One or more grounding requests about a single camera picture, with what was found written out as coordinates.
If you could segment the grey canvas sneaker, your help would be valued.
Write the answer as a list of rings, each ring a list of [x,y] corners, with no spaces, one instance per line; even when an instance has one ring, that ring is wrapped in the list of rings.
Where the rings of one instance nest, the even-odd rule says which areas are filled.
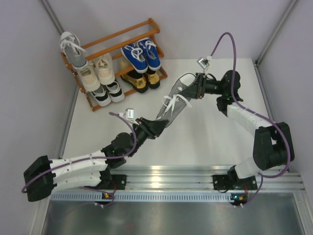
[[[88,67],[88,61],[84,55],[86,50],[81,47],[75,34],[63,32],[60,37],[60,48],[74,69],[82,71]]]
[[[171,125],[174,119],[187,106],[192,108],[190,104],[191,98],[182,95],[182,92],[189,88],[196,80],[194,73],[185,73],[181,75],[171,88],[168,95],[162,99],[162,107],[156,117],[157,120],[167,120],[166,128]]]

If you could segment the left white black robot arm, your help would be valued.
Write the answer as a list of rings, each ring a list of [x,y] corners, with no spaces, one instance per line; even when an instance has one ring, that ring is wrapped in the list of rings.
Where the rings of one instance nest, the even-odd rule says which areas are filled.
[[[56,191],[70,188],[111,185],[110,170],[120,167],[126,157],[132,157],[147,139],[154,140],[166,128],[169,120],[138,118],[129,125],[131,132],[118,134],[111,143],[91,154],[69,158],[49,159],[38,157],[23,173],[25,185],[22,193],[30,202],[40,201]]]

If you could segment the gold loafer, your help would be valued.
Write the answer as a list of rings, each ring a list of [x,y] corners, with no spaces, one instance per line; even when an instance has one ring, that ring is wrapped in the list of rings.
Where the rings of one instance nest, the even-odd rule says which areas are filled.
[[[131,67],[129,72],[122,74],[121,79],[130,84],[137,92],[145,93],[148,90],[148,84],[146,78],[142,73],[138,73],[133,66],[126,59],[121,59],[119,61],[119,68],[121,70]]]
[[[156,71],[148,69],[144,73],[144,76],[150,89],[157,89],[160,86],[160,78]]]

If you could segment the beige sneaker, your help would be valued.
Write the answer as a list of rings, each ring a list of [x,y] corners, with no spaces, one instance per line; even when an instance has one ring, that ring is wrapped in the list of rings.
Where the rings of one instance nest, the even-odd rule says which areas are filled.
[[[96,75],[102,85],[109,85],[114,82],[112,57],[109,53],[93,59]]]
[[[100,82],[95,74],[93,62],[89,62],[84,70],[78,70],[77,73],[87,92],[94,92],[100,87]]]

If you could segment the blue canvas sneaker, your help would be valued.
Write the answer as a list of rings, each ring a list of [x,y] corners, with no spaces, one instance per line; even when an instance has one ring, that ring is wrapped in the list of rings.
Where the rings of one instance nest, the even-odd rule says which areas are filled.
[[[149,69],[152,71],[159,70],[161,67],[161,61],[156,44],[149,37],[138,40],[137,44],[143,50]]]
[[[121,53],[133,66],[136,72],[145,73],[148,63],[143,55],[143,50],[136,44],[130,43],[121,48]]]

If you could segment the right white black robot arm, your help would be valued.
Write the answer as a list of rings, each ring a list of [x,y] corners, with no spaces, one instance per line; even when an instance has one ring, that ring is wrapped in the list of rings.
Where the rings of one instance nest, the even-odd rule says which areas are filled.
[[[188,99],[201,99],[205,94],[217,94],[217,107],[226,117],[233,119],[254,138],[252,156],[232,166],[226,180],[216,180],[215,190],[243,188],[256,190],[252,184],[255,175],[276,166],[287,165],[294,160],[290,127],[284,123],[271,122],[246,108],[238,94],[240,74],[227,71],[220,81],[211,74],[197,73],[195,81],[179,94]]]

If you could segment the black white sneaker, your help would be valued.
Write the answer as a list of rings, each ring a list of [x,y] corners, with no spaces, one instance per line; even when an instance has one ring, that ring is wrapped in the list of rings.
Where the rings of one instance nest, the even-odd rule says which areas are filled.
[[[103,85],[100,85],[100,87],[97,90],[90,92],[90,95],[101,107],[109,105],[112,101]]]
[[[124,100],[125,95],[120,84],[116,80],[114,80],[111,84],[106,85],[105,87],[107,88],[112,102],[117,103]]]

